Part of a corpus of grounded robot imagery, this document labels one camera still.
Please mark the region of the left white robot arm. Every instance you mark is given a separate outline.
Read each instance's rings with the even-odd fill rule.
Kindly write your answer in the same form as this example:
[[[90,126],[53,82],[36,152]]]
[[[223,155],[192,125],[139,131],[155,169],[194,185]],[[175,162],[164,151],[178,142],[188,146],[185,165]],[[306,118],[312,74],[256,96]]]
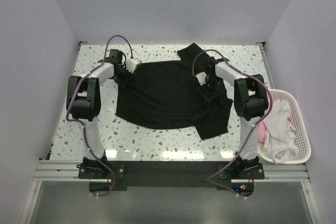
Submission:
[[[107,80],[114,80],[120,87],[130,81],[141,61],[116,49],[110,50],[109,56],[99,61],[98,65],[81,76],[70,76],[66,98],[66,120],[78,122],[83,130],[85,159],[95,160],[90,171],[97,178],[108,174],[109,165],[103,162],[106,156],[100,139],[98,116],[101,111],[100,87]]]

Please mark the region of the white plastic laundry basket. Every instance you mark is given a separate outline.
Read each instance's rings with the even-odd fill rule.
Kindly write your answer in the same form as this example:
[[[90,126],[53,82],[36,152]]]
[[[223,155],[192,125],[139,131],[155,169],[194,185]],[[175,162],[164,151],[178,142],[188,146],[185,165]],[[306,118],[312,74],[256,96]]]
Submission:
[[[296,128],[295,131],[295,144],[299,149],[298,157],[293,161],[287,161],[285,163],[280,164],[303,164],[305,163],[311,156],[311,146],[307,134],[306,127],[304,125],[304,121],[297,103],[297,100],[293,95],[288,93],[287,91],[271,89],[270,90],[272,102],[273,100],[287,100],[290,104],[292,119]],[[264,143],[258,141],[258,154],[266,161],[273,162],[270,158],[267,157],[266,151],[263,149]]]

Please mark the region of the white t-shirt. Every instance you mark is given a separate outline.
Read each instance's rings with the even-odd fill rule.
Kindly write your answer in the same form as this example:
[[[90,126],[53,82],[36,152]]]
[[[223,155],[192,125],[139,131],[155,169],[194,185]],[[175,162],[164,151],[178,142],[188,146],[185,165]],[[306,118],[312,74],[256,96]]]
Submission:
[[[267,157],[276,164],[293,161],[299,149],[295,144],[296,128],[290,121],[290,104],[286,100],[275,100],[268,116],[262,121],[265,126],[263,149]]]

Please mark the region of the black t-shirt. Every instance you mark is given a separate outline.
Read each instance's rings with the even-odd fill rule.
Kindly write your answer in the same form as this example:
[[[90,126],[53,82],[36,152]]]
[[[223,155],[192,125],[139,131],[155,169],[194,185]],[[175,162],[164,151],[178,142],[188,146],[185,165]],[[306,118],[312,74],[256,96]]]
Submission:
[[[203,72],[210,56],[192,43],[179,60],[138,66],[125,88],[118,88],[116,116],[153,130],[195,127],[206,140],[228,133],[232,99],[223,93],[210,105],[197,92],[192,72]]]

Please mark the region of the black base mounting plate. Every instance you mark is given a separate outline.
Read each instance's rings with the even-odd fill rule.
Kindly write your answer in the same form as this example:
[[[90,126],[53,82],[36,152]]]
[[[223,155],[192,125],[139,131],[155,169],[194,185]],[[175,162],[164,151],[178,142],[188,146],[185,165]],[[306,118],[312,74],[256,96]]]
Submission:
[[[216,161],[108,161],[84,158],[77,165],[80,179],[89,180],[89,191],[126,191],[130,187],[216,187],[250,196],[254,182],[265,179],[258,158],[237,159],[230,167]]]

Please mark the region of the aluminium front rail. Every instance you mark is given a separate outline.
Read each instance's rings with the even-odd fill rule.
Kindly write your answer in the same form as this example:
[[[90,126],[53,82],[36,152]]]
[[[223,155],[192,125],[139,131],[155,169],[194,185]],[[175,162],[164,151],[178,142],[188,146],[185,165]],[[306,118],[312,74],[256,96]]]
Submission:
[[[122,180],[128,175],[148,178],[172,177],[191,178],[198,176],[204,180],[223,168],[227,162],[216,161],[108,161],[114,178]],[[36,181],[100,181],[108,178],[106,168],[82,166],[79,161],[39,161],[33,179]],[[216,179],[243,181],[249,179],[270,182],[308,182],[310,180],[304,164],[274,165],[261,162],[257,169],[231,178],[227,174],[217,174]]]

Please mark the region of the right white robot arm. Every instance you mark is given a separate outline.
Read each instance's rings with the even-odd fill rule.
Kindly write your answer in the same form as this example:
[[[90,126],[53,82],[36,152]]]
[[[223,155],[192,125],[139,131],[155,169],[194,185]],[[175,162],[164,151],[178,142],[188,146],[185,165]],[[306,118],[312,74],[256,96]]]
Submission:
[[[262,75],[249,75],[236,69],[226,59],[210,57],[204,63],[204,71],[195,73],[193,79],[198,82],[197,91],[207,104],[211,104],[224,93],[222,84],[228,82],[234,88],[233,104],[240,118],[240,141],[235,157],[218,171],[231,178],[246,178],[258,168],[257,151],[258,130],[269,103],[270,92],[265,86]]]

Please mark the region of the pink t-shirt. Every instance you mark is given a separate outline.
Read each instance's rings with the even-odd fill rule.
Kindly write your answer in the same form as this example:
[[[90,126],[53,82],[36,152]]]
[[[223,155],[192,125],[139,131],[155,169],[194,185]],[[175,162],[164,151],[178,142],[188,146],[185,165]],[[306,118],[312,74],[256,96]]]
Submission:
[[[258,140],[264,143],[268,136],[285,141],[287,134],[295,130],[289,102],[276,99],[273,100],[269,114],[259,125]]]

